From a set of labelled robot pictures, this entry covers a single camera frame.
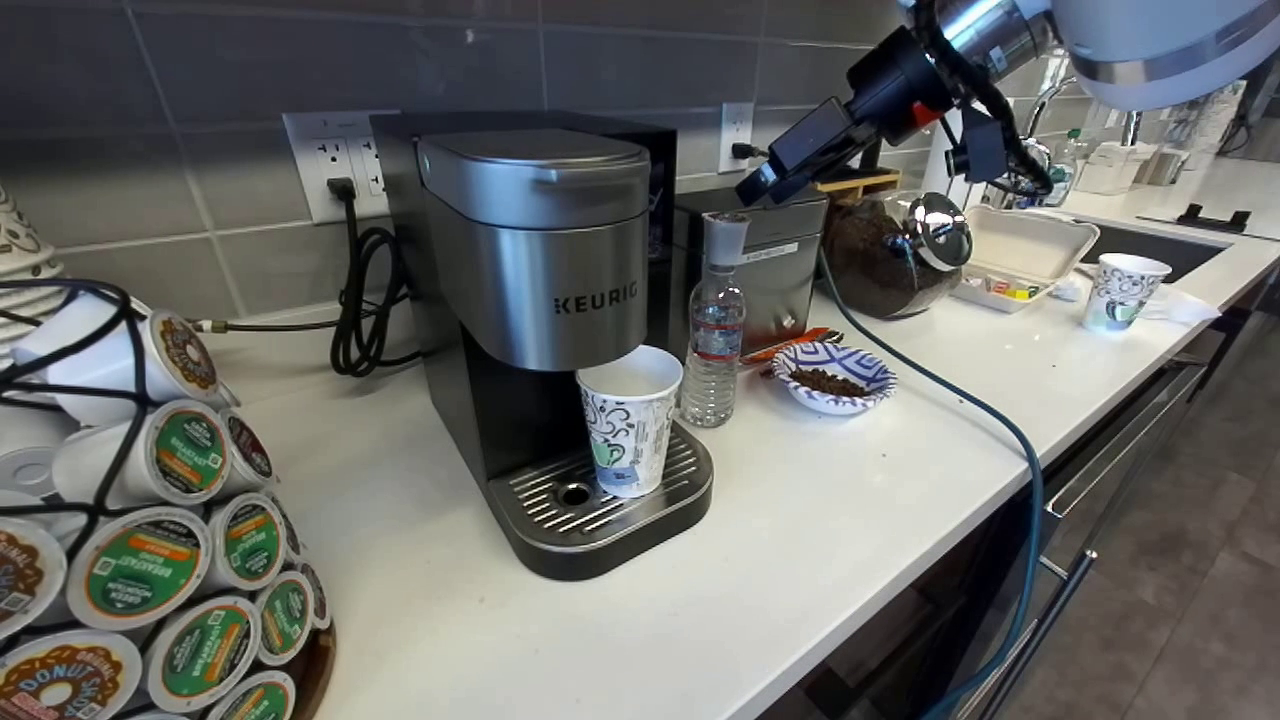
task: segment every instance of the paper cup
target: paper cup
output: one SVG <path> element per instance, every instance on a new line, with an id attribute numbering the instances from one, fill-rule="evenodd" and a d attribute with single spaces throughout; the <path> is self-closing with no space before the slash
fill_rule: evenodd
<path id="1" fill-rule="evenodd" d="M 74 430 L 52 457 L 52 487 L 71 503 L 93 503 L 103 472 L 124 445 L 127 420 L 111 428 Z M 213 498 L 230 475 L 230 441 L 222 420 L 190 401 L 170 401 L 155 409 L 132 450 L 119 468 L 107 503 L 111 506 L 140 506 L 140 503 L 203 503 Z"/>
<path id="2" fill-rule="evenodd" d="M 208 521 L 213 588 L 259 593 L 287 561 L 287 526 L 269 490 L 244 490 Z"/>
<path id="3" fill-rule="evenodd" d="M 256 670 L 208 720 L 293 720 L 297 685 L 287 670 Z"/>
<path id="4" fill-rule="evenodd" d="M 226 490 L 259 490 L 271 482 L 274 463 L 263 447 L 263 441 L 252 430 L 252 423 L 235 413 L 220 414 L 230 441 L 230 475 L 226 475 Z"/>
<path id="5" fill-rule="evenodd" d="M 0 665 L 0 716 L 116 716 L 143 676 L 132 641 L 54 632 L 18 643 Z"/>
<path id="6" fill-rule="evenodd" d="M 0 405 L 0 487 L 52 494 L 52 457 L 71 430 L 65 413 Z"/>
<path id="7" fill-rule="evenodd" d="M 594 487 L 608 494 L 648 494 L 665 479 L 676 389 L 682 364 L 652 344 L 594 367 L 580 367 Z"/>
<path id="8" fill-rule="evenodd" d="M 1151 256 L 1103 251 L 1090 272 L 1084 327 L 1127 333 L 1163 274 L 1167 265 Z"/>
<path id="9" fill-rule="evenodd" d="M 0 521 L 0 641 L 34 624 L 68 581 L 68 557 L 49 526 Z"/>
<path id="10" fill-rule="evenodd" d="M 278 669 L 306 643 L 313 603 L 313 585 L 299 571 L 274 577 L 274 585 L 256 597 L 263 665 Z"/>
<path id="11" fill-rule="evenodd" d="M 213 597 L 165 619 L 146 646 L 146 696 L 165 713 L 203 713 L 222 701 L 256 661 L 256 608 L 244 597 Z"/>
<path id="12" fill-rule="evenodd" d="M 14 355 L 54 350 L 89 335 L 93 327 L 100 327 L 111 312 L 116 306 L 107 299 L 81 295 L 52 321 L 49 335 L 41 335 L 34 344 L 18 344 Z M 217 409 L 226 405 L 195 323 L 170 312 L 151 312 L 146 321 L 140 321 L 140 344 L 143 344 L 143 385 L 151 401 L 203 401 Z M 84 350 L 49 364 L 44 379 L 68 385 L 68 389 L 135 392 L 135 346 L 132 346 L 127 323 L 116 323 L 103 339 L 89 344 Z M 132 401 L 116 401 L 116 397 L 52 392 L 52 401 L 81 423 L 119 423 L 135 413 Z"/>
<path id="13" fill-rule="evenodd" d="M 203 585 L 213 539 L 180 506 L 127 511 L 93 533 L 71 562 L 68 608 L 81 624 L 135 632 L 175 611 Z"/>

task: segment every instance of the power cord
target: power cord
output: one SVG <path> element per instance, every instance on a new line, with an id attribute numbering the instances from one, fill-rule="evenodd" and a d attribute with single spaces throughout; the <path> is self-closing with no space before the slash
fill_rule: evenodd
<path id="1" fill-rule="evenodd" d="M 892 361 L 908 364 L 913 373 L 918 373 L 923 379 L 940 385 L 943 392 L 959 397 L 964 405 L 980 409 L 983 414 L 991 414 L 1025 450 L 1028 460 L 1028 494 L 1031 494 L 1031 516 L 1028 516 L 1028 546 L 1025 546 L 1025 577 L 1018 577 L 1018 593 L 1010 603 L 1010 619 L 1004 629 L 1000 646 L 974 669 L 968 670 L 948 696 L 940 696 L 923 720 L 952 720 L 957 707 L 983 687 L 1000 669 L 1007 669 L 1007 661 L 1018 646 L 1018 635 L 1028 632 L 1031 619 L 1031 599 L 1035 599 L 1035 577 L 1040 577 L 1040 506 L 1044 506 L 1044 468 L 1035 457 L 1035 445 L 1025 436 L 1025 428 L 1014 428 L 1004 413 L 996 413 L 991 405 L 983 405 L 980 397 L 964 392 L 959 385 L 937 375 L 932 367 L 916 364 L 913 355 L 905 355 L 901 346 L 892 346 L 888 339 L 880 339 L 870 327 L 865 327 L 852 306 L 845 305 L 841 286 L 834 286 L 834 272 L 827 265 L 827 251 L 819 251 L 819 268 L 823 268 L 823 283 L 841 306 L 841 317 L 869 335 L 880 350 L 888 350 Z"/>
<path id="2" fill-rule="evenodd" d="M 313 323 L 239 323 L 239 321 L 195 321 L 198 333 L 326 333 L 326 364 L 341 375 L 372 375 L 375 367 L 397 367 L 408 361 L 419 361 L 422 350 L 410 355 L 393 355 L 389 361 L 389 327 L 397 305 L 410 295 L 408 286 L 408 268 L 398 256 L 398 240 L 389 228 L 363 228 L 354 218 L 354 184 L 348 174 L 326 180 L 333 198 L 345 206 L 345 228 L 348 228 L 348 274 L 341 286 L 341 312 L 334 321 L 313 321 Z M 389 251 L 393 272 L 379 293 L 379 299 L 368 299 L 368 272 L 375 256 Z"/>

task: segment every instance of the bowl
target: bowl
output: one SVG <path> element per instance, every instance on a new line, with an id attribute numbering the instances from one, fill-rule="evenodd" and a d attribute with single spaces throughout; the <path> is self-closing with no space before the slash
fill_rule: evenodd
<path id="1" fill-rule="evenodd" d="M 865 414 L 892 385 L 892 373 L 841 339 L 786 344 L 771 361 L 771 375 L 791 392 L 794 405 L 819 414 Z"/>

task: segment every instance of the keurig logo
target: keurig logo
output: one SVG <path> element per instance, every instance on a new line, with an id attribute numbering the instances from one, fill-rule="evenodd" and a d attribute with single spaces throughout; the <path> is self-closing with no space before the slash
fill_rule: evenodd
<path id="1" fill-rule="evenodd" d="M 551 305 L 554 305 L 554 317 L 580 317 L 580 312 L 604 312 L 630 299 L 637 299 L 637 283 L 585 293 L 585 295 L 554 295 Z"/>

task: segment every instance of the drip tray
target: drip tray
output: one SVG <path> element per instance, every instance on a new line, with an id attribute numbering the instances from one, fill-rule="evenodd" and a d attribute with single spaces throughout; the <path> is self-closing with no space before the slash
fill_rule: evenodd
<path id="1" fill-rule="evenodd" d="M 676 423 L 665 482 L 641 498 L 594 490 L 587 450 L 488 479 L 483 494 L 530 571 L 587 581 L 692 526 L 713 503 L 713 457 Z"/>

